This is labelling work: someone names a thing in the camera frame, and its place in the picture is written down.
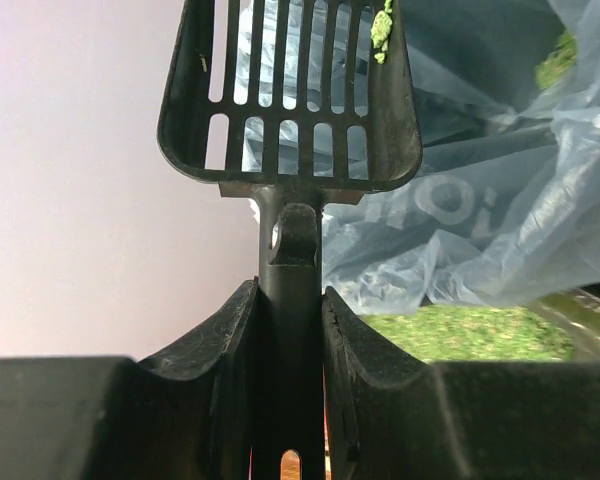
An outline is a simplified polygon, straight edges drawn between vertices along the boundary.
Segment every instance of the litter scoop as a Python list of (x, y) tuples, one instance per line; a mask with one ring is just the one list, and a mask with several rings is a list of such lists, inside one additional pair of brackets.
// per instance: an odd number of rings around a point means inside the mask
[[(255, 200), (260, 210), (259, 316), (253, 378), (251, 475), (280, 478), (288, 450), (301, 459), (302, 477), (324, 478), (323, 343), (321, 330), (321, 221), (327, 203), (357, 204), (365, 193), (390, 191), (408, 182), (420, 166), (422, 145), (416, 121), (400, 3), (394, 1), (386, 61), (369, 51), (360, 65), (357, 46), (363, 10), (375, 15), (382, 0), (348, 0), (350, 12), (344, 66), (344, 108), (332, 99), (333, 51), (340, 0), (327, 0), (321, 47), (321, 102), (310, 100), (309, 51), (314, 3), (302, 3), (295, 106), (283, 101), (290, 1), (278, 2), (271, 101), (259, 97), (265, 0), (254, 0), (250, 75), (246, 100), (236, 102), (240, 0), (228, 0), (226, 58), (221, 98), (210, 100), (215, 7), (211, 0), (185, 2), (158, 126), (165, 157), (178, 171), (218, 183), (223, 197)], [(355, 104), (354, 77), (368, 69), (368, 105)], [(224, 168), (211, 168), (207, 155), (212, 117), (228, 119)], [(243, 170), (245, 124), (259, 119), (263, 152), (259, 171)], [(280, 128), (297, 126), (297, 173), (280, 173)], [(314, 132), (331, 129), (333, 164), (328, 175), (314, 171)], [(352, 131), (362, 132), (365, 175), (350, 175)]]

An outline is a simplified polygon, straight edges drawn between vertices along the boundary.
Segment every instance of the green litter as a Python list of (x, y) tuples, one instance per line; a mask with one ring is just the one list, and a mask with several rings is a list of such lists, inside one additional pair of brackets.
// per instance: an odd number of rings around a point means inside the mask
[(384, 10), (380, 10), (375, 18), (373, 19), (373, 25), (371, 26), (371, 42), (373, 48), (380, 49), (373, 57), (380, 64), (383, 64), (387, 58), (387, 51), (389, 50), (389, 35), (391, 35), (391, 28), (393, 27), (393, 20), (391, 14), (392, 0), (385, 0)]
[(536, 84), (540, 90), (554, 86), (575, 63), (578, 47), (575, 37), (565, 31), (558, 37), (556, 49), (536, 67)]
[(415, 315), (363, 320), (425, 362), (444, 360), (572, 359), (571, 336), (525, 308), (428, 306)]

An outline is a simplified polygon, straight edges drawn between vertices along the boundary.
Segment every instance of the green clump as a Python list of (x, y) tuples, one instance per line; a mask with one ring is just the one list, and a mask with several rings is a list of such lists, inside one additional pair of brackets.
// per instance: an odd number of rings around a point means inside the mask
[(391, 35), (391, 28), (393, 27), (393, 20), (391, 19), (391, 0), (385, 0), (384, 10), (380, 10), (376, 17), (373, 19), (373, 25), (371, 26), (371, 42), (373, 48), (380, 49), (381, 51), (374, 55), (376, 61), (380, 64), (384, 63), (387, 58), (387, 51), (389, 50), (389, 35)]
[(555, 85), (577, 59), (578, 48), (575, 37), (565, 31), (558, 37), (556, 49), (536, 67), (536, 84), (541, 90)]

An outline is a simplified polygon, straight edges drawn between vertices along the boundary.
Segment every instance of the trash bag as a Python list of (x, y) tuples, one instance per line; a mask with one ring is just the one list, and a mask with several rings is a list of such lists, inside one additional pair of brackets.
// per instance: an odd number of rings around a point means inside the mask
[[(291, 0), (284, 88), (291, 103), (301, 4)], [(317, 0), (318, 23), (324, 5)], [(266, 104), (277, 1), (266, 0), (265, 9)], [(366, 13), (361, 31), (373, 20)], [(246, 95), (251, 15), (247, 8), (241, 17), (236, 99)], [(600, 283), (600, 0), (410, 0), (402, 15), (423, 165), (396, 191), (325, 208), (323, 284), (358, 314), (405, 314), (426, 299), (504, 307)], [(336, 40), (346, 24), (338, 28)], [(576, 38), (577, 63), (540, 91), (535, 67), (565, 28)], [(313, 31), (312, 47), (320, 46), (320, 30)], [(368, 49), (358, 45), (356, 75), (366, 75)], [(344, 51), (337, 40), (335, 81)], [(320, 64), (319, 48), (310, 61)], [(243, 168), (261, 162), (262, 133), (261, 124), (247, 125)], [(285, 171), (297, 132), (281, 137)], [(328, 169), (329, 148), (316, 140), (320, 171)]]

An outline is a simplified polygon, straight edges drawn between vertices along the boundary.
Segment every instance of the white surface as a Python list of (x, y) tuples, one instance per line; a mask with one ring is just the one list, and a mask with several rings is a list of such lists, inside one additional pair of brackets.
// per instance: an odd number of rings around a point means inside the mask
[(0, 0), (0, 356), (142, 357), (255, 274), (248, 203), (156, 123), (182, 0)]

